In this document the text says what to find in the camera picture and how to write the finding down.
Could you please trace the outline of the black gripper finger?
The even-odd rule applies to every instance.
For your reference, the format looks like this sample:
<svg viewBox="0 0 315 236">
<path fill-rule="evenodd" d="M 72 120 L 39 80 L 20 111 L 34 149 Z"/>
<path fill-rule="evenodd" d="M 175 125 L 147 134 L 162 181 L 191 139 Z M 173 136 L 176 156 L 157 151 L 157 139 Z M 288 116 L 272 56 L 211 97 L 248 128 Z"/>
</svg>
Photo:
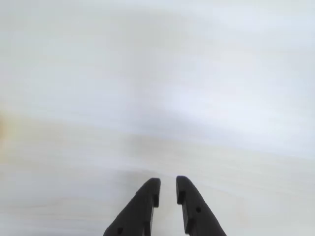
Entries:
<svg viewBox="0 0 315 236">
<path fill-rule="evenodd" d="M 107 227 L 105 236 L 150 236 L 154 208 L 159 206 L 161 181 L 150 178 Z"/>
<path fill-rule="evenodd" d="M 226 235 L 202 195 L 188 177 L 176 177 L 176 194 L 177 204 L 182 206 L 185 234 L 189 236 Z"/>
</svg>

